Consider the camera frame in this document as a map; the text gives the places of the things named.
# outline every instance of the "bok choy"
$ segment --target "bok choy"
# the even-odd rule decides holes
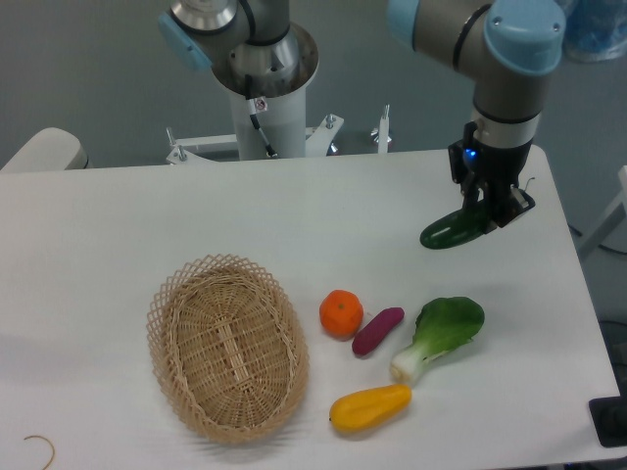
[[[431,301],[415,321],[411,346],[392,358],[392,376],[399,382],[414,384],[433,359],[470,343],[484,320],[483,308],[469,298]]]

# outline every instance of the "oval basket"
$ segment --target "oval basket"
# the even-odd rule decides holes
[[[189,429],[240,444],[295,411],[308,380],[307,345],[265,269],[233,255],[198,259],[168,278],[151,307],[154,373]]]

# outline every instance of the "metal bracket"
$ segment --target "metal bracket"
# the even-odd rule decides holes
[[[305,142],[305,157],[326,157],[333,139],[344,125],[344,120],[335,115],[327,115]]]
[[[370,131],[370,143],[377,148],[377,154],[387,154],[393,141],[390,129],[390,105],[385,105],[379,126]]]
[[[305,129],[305,156],[324,157],[332,148],[333,138],[342,128],[344,120],[335,115],[327,115],[317,127]],[[213,164],[215,161],[204,159],[197,154],[211,152],[236,152],[237,138],[235,134],[215,135],[211,137],[193,137],[176,139],[172,129],[166,129],[170,152],[167,161],[171,165],[181,164]]]
[[[590,255],[593,249],[596,248],[626,216],[627,166],[620,169],[618,177],[622,185],[622,191],[607,205],[601,216],[584,234],[577,246],[577,254],[582,261]]]

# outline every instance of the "white vegetable stem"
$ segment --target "white vegetable stem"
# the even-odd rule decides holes
[[[420,347],[411,345],[398,351],[392,358],[390,373],[398,382],[413,385],[427,369],[429,362],[429,357]]]

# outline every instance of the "orange fruit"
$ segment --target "orange fruit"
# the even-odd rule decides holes
[[[362,304],[351,292],[333,291],[320,304],[320,323],[332,336],[352,337],[360,329],[362,320]]]

